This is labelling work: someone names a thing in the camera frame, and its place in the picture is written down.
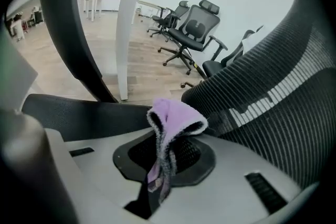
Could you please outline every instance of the fuzzy fabric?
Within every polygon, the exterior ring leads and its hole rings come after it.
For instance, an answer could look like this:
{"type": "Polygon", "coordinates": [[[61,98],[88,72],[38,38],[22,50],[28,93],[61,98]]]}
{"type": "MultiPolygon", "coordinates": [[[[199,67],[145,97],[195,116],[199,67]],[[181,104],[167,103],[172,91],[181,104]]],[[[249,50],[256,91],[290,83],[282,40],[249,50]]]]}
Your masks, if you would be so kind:
{"type": "Polygon", "coordinates": [[[156,162],[147,174],[148,191],[162,186],[159,203],[169,194],[171,179],[176,173],[176,159],[171,144],[182,135],[198,135],[207,127],[207,120],[191,106],[177,100],[156,99],[147,113],[156,133],[156,162]]]}

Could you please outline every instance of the office room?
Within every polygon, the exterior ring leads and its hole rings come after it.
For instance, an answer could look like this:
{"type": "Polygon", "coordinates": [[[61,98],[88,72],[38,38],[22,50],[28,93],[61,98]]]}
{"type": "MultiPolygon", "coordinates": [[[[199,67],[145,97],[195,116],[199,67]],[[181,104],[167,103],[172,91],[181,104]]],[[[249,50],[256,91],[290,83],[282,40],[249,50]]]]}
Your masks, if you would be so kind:
{"type": "Polygon", "coordinates": [[[336,141],[321,1],[8,0],[5,165],[60,223],[286,222],[336,141]]]}

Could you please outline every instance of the purple cloth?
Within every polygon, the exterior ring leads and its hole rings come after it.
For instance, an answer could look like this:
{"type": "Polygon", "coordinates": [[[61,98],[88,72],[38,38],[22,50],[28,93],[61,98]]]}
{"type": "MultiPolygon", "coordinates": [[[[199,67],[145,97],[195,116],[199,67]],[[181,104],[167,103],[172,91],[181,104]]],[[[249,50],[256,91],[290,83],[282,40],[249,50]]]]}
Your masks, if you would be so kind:
{"type": "Polygon", "coordinates": [[[208,127],[208,122],[191,106],[169,99],[154,100],[147,119],[156,133],[157,157],[147,174],[148,190],[155,191],[163,184],[159,200],[161,203],[169,194],[171,178],[176,173],[176,160],[171,143],[181,135],[201,134],[208,127]]]}

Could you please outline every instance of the chair seat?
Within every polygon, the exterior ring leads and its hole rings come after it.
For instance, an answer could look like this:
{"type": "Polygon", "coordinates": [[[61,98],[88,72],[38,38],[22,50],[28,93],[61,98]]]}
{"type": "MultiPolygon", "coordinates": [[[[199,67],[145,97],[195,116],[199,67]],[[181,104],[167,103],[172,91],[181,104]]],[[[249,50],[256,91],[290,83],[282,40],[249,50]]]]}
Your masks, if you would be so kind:
{"type": "Polygon", "coordinates": [[[152,19],[153,19],[153,21],[159,23],[160,25],[166,25],[167,24],[166,21],[163,18],[159,17],[159,16],[153,15],[152,19]]]}
{"type": "Polygon", "coordinates": [[[205,61],[202,64],[202,67],[204,69],[204,72],[206,76],[209,78],[216,74],[217,72],[221,71],[223,69],[223,66],[220,62],[216,61],[205,61]]]}
{"type": "Polygon", "coordinates": [[[180,32],[180,31],[178,31],[174,28],[169,29],[168,33],[174,39],[176,39],[179,43],[181,43],[183,46],[186,46],[189,49],[197,50],[197,51],[201,51],[203,49],[203,44],[201,44],[199,42],[196,42],[196,41],[192,40],[191,38],[188,38],[182,32],[180,32]]]}

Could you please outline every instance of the chair headrest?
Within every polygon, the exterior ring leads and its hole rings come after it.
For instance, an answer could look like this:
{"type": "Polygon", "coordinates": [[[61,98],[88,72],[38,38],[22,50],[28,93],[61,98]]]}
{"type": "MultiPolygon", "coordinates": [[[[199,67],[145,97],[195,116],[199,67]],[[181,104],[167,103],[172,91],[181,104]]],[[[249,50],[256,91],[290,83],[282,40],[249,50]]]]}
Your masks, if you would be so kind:
{"type": "Polygon", "coordinates": [[[202,0],[199,3],[199,6],[214,15],[217,15],[219,13],[219,7],[208,0],[202,0]]]}
{"type": "Polygon", "coordinates": [[[188,8],[188,0],[180,1],[178,5],[181,6],[181,7],[188,8]]]}

